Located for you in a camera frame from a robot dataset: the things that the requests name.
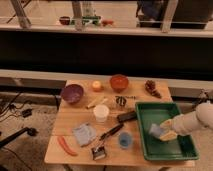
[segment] purple bowl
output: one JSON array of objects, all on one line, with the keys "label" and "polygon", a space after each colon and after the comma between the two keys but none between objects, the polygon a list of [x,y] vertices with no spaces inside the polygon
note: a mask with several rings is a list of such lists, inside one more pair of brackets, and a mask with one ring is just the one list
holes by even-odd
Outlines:
[{"label": "purple bowl", "polygon": [[70,84],[64,87],[61,91],[61,97],[67,103],[77,103],[81,100],[84,94],[84,89],[78,84]]}]

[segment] blue cup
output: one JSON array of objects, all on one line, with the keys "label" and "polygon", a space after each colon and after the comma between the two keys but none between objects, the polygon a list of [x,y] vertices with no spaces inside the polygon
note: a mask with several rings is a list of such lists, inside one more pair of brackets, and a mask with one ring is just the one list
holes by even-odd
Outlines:
[{"label": "blue cup", "polygon": [[122,132],[118,136],[118,143],[122,149],[127,149],[132,145],[132,136],[128,132]]}]

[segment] table leg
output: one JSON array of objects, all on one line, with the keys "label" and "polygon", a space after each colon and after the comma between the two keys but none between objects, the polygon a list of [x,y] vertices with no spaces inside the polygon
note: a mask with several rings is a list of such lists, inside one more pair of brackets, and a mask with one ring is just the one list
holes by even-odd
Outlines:
[{"label": "table leg", "polygon": [[72,168],[68,164],[63,164],[65,171],[73,171]]},{"label": "table leg", "polygon": [[106,168],[107,168],[107,166],[106,166],[106,165],[104,165],[103,171],[106,171]]},{"label": "table leg", "polygon": [[159,169],[159,171],[167,171],[169,169],[170,169],[170,167],[162,167],[162,168]]},{"label": "table leg", "polygon": [[0,170],[1,171],[8,171],[5,167],[3,167],[2,165],[0,165]]}]

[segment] green tray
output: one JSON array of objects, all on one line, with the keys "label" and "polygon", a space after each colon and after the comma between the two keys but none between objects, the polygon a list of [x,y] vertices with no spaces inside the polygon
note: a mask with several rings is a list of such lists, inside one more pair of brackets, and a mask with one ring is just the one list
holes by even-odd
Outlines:
[{"label": "green tray", "polygon": [[163,121],[180,114],[175,103],[136,103],[136,112],[143,154],[146,160],[197,160],[198,153],[191,136],[163,142],[149,134],[152,123]]}]

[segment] wooden table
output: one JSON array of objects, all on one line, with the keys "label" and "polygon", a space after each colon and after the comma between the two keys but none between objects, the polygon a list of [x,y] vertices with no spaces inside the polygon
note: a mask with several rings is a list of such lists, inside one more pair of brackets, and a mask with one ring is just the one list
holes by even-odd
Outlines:
[{"label": "wooden table", "polygon": [[[128,150],[122,150],[118,144],[118,133],[110,137],[105,144],[107,157],[94,161],[92,159],[91,148],[98,142],[98,136],[108,131],[115,125],[117,125],[116,116],[119,113],[124,113],[128,110],[135,108],[135,102],[137,101],[152,101],[152,102],[171,102],[171,95],[168,86],[165,82],[157,82],[156,87],[162,94],[162,99],[150,96],[144,89],[143,81],[130,81],[128,88],[121,94],[116,94],[111,89],[109,83],[106,81],[103,83],[104,91],[101,93],[93,92],[91,89],[92,80],[70,80],[68,84],[77,83],[83,86],[85,90],[84,97],[81,101],[75,105],[69,105],[62,100],[57,118],[54,124],[52,135],[50,137],[48,149],[45,156],[45,162],[47,163],[61,163],[61,164],[77,164],[77,165],[116,165],[116,166],[162,166],[162,167],[192,167],[195,165],[194,161],[160,161],[151,162],[147,161],[143,157],[141,148],[141,141],[139,135],[139,129],[137,121],[131,121],[125,123],[121,131],[127,131],[133,136],[132,148]],[[92,109],[86,109],[86,105],[91,102],[95,97],[100,94],[105,94],[109,99],[106,105],[110,108],[110,115],[107,122],[98,124],[92,113]],[[136,99],[127,99],[127,106],[125,110],[119,110],[115,105],[115,96],[136,96]],[[72,128],[78,125],[89,122],[97,131],[97,138],[94,142],[86,147],[80,147],[72,133]],[[77,153],[77,157],[68,155],[59,146],[57,142],[57,136],[63,135],[71,147]]]}]

